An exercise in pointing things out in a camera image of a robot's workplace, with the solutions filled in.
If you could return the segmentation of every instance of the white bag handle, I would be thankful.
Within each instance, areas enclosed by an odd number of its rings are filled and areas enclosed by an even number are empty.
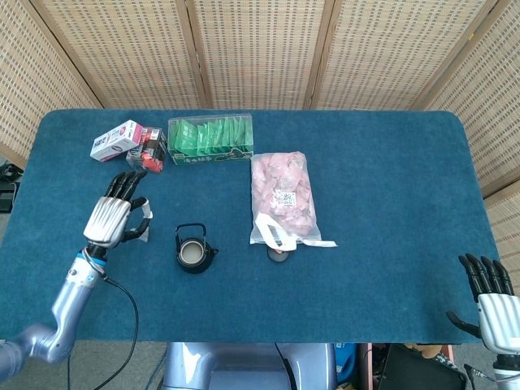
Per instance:
[[[296,250],[296,238],[287,234],[285,229],[280,226],[273,218],[271,218],[267,214],[258,213],[257,218],[254,220],[254,223],[257,225],[260,234],[262,234],[263,240],[266,242],[267,246],[275,250],[281,250],[283,252],[288,252],[289,250]],[[275,238],[270,230],[270,226],[272,226],[276,233],[278,234],[278,238],[282,241],[281,245],[276,243]]]
[[[277,223],[269,215],[258,213],[257,218],[254,220],[254,223],[257,225],[263,240],[270,248],[275,250],[281,250],[283,252],[288,252],[289,250],[296,250],[297,238],[295,236],[290,236],[289,234],[287,234],[285,229],[281,227],[280,224]],[[270,226],[272,226],[276,230],[276,234],[278,234],[278,238],[282,242],[281,245],[278,245],[275,238],[273,237],[273,233],[269,228]],[[320,246],[322,248],[334,248],[338,246],[334,241],[301,240],[301,243],[308,246]]]

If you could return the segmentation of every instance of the green tea packet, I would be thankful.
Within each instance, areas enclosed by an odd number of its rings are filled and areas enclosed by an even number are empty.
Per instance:
[[[224,122],[219,119],[214,123],[217,135],[213,141],[213,153],[222,153],[222,138],[224,134]]]
[[[245,120],[245,140],[244,140],[244,151],[253,151],[253,124],[250,120]]]
[[[181,120],[175,148],[188,156],[195,156],[197,154],[197,127],[186,120]]]
[[[239,124],[237,118],[233,118],[232,121],[233,121],[233,122],[232,122],[232,123],[233,123],[233,137],[232,137],[232,142],[231,142],[231,143],[232,143],[232,146],[236,146],[236,145],[238,145],[238,144],[236,143],[236,140],[237,140],[237,138],[238,138],[238,133],[239,133],[239,131],[240,131],[240,129],[239,129],[240,124]]]
[[[231,148],[229,147],[232,144],[232,121],[233,119],[226,118],[224,121],[224,132],[222,135],[222,153],[228,153]]]
[[[177,121],[171,121],[168,126],[168,149],[176,150],[177,133],[179,132],[180,124]]]
[[[208,128],[208,141],[204,153],[213,154],[213,144],[215,143],[219,126],[216,123],[208,122],[206,123],[206,127]]]
[[[245,142],[245,120],[244,118],[238,119],[238,136],[236,137],[236,144],[240,146],[241,149],[244,149]]]
[[[206,147],[208,146],[208,127],[207,124],[199,124],[197,126],[198,139],[197,139],[197,156],[206,154]]]

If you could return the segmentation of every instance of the clear plastic box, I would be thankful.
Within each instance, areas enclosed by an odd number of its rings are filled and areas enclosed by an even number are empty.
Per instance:
[[[130,167],[160,173],[166,157],[166,135],[161,128],[143,128],[139,146],[127,153]]]
[[[249,159],[253,144],[250,114],[168,120],[168,153],[177,165]]]

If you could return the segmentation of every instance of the blue table cover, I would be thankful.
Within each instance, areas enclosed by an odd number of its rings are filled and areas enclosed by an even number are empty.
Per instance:
[[[301,245],[272,262],[265,245],[249,244],[249,161],[179,167],[168,157],[135,194],[154,212],[149,242],[108,254],[110,277],[139,306],[139,339],[475,341],[444,314],[477,322],[457,256],[497,256],[461,122],[448,112],[249,112],[256,154],[306,155],[318,226],[339,247]],[[222,113],[57,110],[41,121],[0,249],[0,337],[54,323],[50,307],[93,206],[129,170],[124,155],[90,158],[93,139],[128,119],[166,129],[173,117]],[[176,225],[190,222],[203,222],[219,249],[200,275],[176,263]],[[78,338],[130,339],[133,322],[128,299],[100,283]]]

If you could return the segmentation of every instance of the robotic arm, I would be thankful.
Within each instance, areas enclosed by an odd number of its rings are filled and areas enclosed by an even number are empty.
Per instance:
[[[52,329],[38,323],[14,340],[0,344],[0,383],[18,374],[29,357],[57,363],[69,355],[90,294],[100,279],[106,279],[106,251],[119,242],[140,237],[153,217],[146,198],[130,201],[145,174],[146,171],[120,173],[111,181],[105,196],[97,201],[84,230],[88,244],[76,255],[52,306],[57,327]],[[143,210],[141,224],[137,229],[124,231],[130,213],[136,208]]]
[[[520,297],[514,296],[509,274],[498,261],[478,260],[471,254],[459,256],[459,261],[470,281],[479,326],[465,323],[451,311],[446,314],[453,325],[482,339],[497,354],[493,369],[499,390],[520,390]]]

